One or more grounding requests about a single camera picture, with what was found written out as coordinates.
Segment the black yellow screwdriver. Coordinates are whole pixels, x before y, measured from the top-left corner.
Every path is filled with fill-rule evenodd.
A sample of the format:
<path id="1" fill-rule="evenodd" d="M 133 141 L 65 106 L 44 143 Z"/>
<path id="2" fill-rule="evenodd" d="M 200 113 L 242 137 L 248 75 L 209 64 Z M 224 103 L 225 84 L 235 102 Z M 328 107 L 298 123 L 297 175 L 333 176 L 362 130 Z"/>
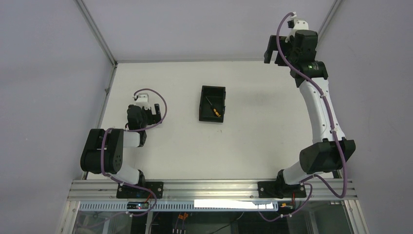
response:
<path id="1" fill-rule="evenodd" d="M 212 104 L 212 102 L 209 100 L 208 97 L 206 97 L 206 100 L 208 101 L 208 103 L 210 104 L 210 108 L 213 111 L 213 113 L 215 114 L 215 116 L 217 117 L 221 117 L 221 114 L 218 112 L 217 108 Z"/>

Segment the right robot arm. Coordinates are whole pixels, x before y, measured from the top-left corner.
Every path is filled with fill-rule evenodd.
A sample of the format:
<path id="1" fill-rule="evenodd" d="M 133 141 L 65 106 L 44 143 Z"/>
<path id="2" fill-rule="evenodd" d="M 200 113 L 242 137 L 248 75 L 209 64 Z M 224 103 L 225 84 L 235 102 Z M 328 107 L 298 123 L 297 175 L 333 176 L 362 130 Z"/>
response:
<path id="1" fill-rule="evenodd" d="M 322 61 L 316 61 L 318 34 L 311 30 L 298 30 L 293 35 L 275 35 L 275 63 L 290 68 L 309 114 L 312 145 L 300 151 L 299 160 L 279 172 L 280 187 L 293 188 L 316 177 L 332 194 L 344 198 L 347 192 L 346 162 L 356 149 L 354 140 L 346 138 L 340 128 L 329 95 L 328 73 Z M 322 173 L 342 170 L 341 192 L 335 191 L 322 178 Z"/>

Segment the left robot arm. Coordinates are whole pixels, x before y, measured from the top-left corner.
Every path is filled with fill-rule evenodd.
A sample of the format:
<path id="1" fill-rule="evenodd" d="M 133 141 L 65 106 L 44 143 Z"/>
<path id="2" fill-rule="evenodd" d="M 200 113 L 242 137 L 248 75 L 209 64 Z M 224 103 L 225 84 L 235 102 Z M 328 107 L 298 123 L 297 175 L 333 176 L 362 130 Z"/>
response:
<path id="1" fill-rule="evenodd" d="M 121 64 L 103 125 L 81 158 L 90 173 L 151 179 L 273 176 L 286 144 L 287 71 L 259 61 Z"/>

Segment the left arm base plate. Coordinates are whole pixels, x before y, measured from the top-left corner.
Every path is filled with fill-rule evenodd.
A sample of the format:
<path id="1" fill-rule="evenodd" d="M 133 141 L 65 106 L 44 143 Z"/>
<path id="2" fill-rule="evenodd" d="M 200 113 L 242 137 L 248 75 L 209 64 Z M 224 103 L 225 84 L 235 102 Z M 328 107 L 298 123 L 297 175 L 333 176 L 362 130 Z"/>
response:
<path id="1" fill-rule="evenodd" d="M 163 198 L 164 183 L 161 181 L 146 182 L 146 188 L 153 191 L 158 199 Z M 151 195 L 150 192 L 126 185 L 118 185 L 116 198 L 118 199 L 144 199 Z"/>

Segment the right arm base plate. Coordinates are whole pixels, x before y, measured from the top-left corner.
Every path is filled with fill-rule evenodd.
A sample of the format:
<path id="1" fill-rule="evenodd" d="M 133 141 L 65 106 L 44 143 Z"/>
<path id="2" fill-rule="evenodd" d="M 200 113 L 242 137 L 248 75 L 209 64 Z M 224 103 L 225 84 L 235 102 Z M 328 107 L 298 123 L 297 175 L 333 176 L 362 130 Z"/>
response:
<path id="1" fill-rule="evenodd" d="M 287 185 L 281 181 L 259 181 L 258 193 L 259 198 L 305 198 L 307 197 L 303 185 Z"/>

